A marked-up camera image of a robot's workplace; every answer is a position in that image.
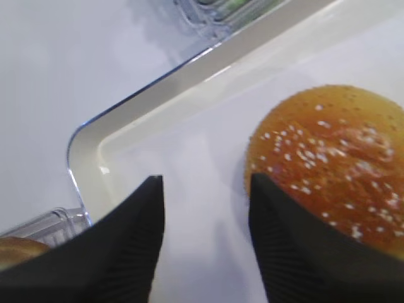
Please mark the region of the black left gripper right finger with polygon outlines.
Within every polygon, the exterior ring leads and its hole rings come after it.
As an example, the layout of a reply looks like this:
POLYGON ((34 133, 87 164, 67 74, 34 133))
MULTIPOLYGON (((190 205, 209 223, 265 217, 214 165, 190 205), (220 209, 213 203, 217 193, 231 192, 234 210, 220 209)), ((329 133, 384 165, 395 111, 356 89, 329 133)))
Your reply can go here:
POLYGON ((249 231, 269 302, 403 302, 403 262, 343 235, 265 174, 251 176, 249 231))

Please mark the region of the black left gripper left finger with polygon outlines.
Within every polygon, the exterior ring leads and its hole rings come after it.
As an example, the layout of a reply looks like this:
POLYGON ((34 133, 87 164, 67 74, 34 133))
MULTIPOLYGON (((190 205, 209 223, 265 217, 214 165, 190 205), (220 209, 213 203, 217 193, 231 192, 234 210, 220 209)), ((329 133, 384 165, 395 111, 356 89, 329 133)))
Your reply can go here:
POLYGON ((1 273, 1 302, 148 302, 163 241, 163 177, 95 225, 1 273))

